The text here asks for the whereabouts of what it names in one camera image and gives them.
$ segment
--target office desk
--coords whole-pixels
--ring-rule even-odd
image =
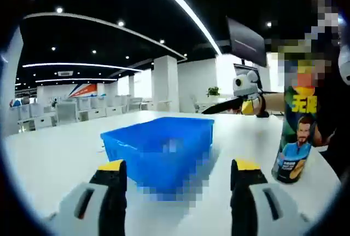
[[[34,121],[34,127],[37,130],[37,129],[40,129],[42,127],[52,126],[51,121],[52,121],[52,118],[55,118],[55,117],[56,117],[56,112],[52,111],[52,112],[43,113],[43,115],[40,117],[30,117],[27,119],[18,120],[17,123],[20,126],[20,129],[22,129],[24,122]]]
[[[18,186],[26,191],[24,197],[39,216],[48,216],[58,210],[68,192],[80,182],[88,182],[97,167],[108,161],[100,133],[164,116],[215,119],[213,160],[197,175],[207,181],[196,193],[188,192],[182,202],[157,202],[128,179],[126,235],[230,235],[231,160],[253,160],[261,165],[269,182],[278,183],[271,176],[271,168],[282,121],[274,116],[140,111],[60,125],[9,136],[5,141],[9,165]],[[210,175],[205,178],[202,173],[208,170]],[[299,211],[314,220],[340,182],[312,148],[301,179],[293,185],[278,184],[294,198]]]

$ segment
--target snack can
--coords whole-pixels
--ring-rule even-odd
[[[304,82],[309,81],[306,76],[307,73],[298,73],[298,84],[295,86],[290,84],[284,89],[283,129],[272,168],[272,176],[283,183],[294,183],[299,180],[316,129],[317,87],[305,86],[311,83],[299,86],[299,81],[302,81],[300,79],[304,79]]]

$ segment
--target black monitor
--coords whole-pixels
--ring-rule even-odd
[[[266,67],[265,41],[262,36],[233,19],[227,20],[232,54]]]
[[[258,81],[256,82],[258,85],[258,88],[259,89],[263,88],[263,85],[261,84],[261,80],[260,80],[260,74],[259,74],[259,71],[257,68],[246,66],[246,65],[239,65],[239,64],[234,64],[234,66],[235,66],[235,70],[236,70],[236,75],[247,74],[247,73],[249,73],[249,71],[254,71],[256,73],[256,75],[258,76]]]

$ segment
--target man illustration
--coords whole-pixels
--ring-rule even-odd
[[[307,142],[310,136],[310,127],[313,123],[311,117],[301,117],[298,121],[296,131],[296,142],[288,143],[279,154],[279,165],[283,164],[284,160],[300,160],[306,158],[310,152],[311,144]]]

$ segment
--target ceiling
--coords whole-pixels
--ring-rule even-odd
[[[113,24],[122,20],[125,28],[157,42],[164,39],[165,46],[180,55],[186,54],[188,61],[212,58],[216,54],[201,30],[174,0],[30,1],[26,14],[54,12],[55,8],[60,6],[64,13],[98,18]],[[227,16],[250,27],[264,38],[273,38],[274,34],[298,36],[298,32],[303,33],[305,20],[300,18],[300,12],[295,7],[310,11],[304,0],[185,1],[218,42],[222,53],[230,52],[230,46],[227,43],[220,44],[229,39]],[[271,28],[266,27],[267,21],[272,21]],[[152,59],[163,55],[182,59],[178,54],[160,45],[115,27],[71,17],[42,16],[23,19],[20,29],[24,48],[17,73],[19,78],[17,83],[22,83],[17,87],[18,90],[41,85],[36,83],[36,80],[57,79],[58,76],[55,75],[57,71],[73,71],[73,78],[101,78],[101,81],[118,71],[115,68],[81,66],[23,68],[22,65],[26,64],[73,62],[128,67],[149,60],[147,64],[138,67],[147,69],[152,68]],[[121,72],[121,76],[133,74],[132,71]]]

